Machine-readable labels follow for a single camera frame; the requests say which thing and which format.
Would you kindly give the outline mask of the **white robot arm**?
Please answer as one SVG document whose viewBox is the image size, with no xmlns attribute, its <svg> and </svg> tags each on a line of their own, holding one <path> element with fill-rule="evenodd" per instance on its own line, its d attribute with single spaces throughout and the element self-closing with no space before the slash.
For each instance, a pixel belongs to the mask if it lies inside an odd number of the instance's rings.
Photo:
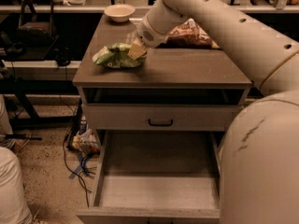
<svg viewBox="0 0 299 224">
<path fill-rule="evenodd" d="M 220 224 L 299 224 L 299 54 L 295 40 L 220 0 L 157 0 L 137 27 L 147 47 L 194 19 L 262 93 L 223 140 Z"/>
</svg>

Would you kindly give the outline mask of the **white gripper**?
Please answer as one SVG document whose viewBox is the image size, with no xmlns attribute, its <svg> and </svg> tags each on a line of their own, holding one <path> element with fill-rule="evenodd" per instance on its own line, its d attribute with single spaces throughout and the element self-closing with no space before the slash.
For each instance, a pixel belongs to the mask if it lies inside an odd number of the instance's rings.
<svg viewBox="0 0 299 224">
<path fill-rule="evenodd" d="M 147 47 L 158 47 L 174 28 L 188 18 L 168 7 L 163 0 L 156 0 L 142 22 L 136 26 L 137 38 L 133 41 L 128 56 L 136 60 L 146 54 Z"/>
</svg>

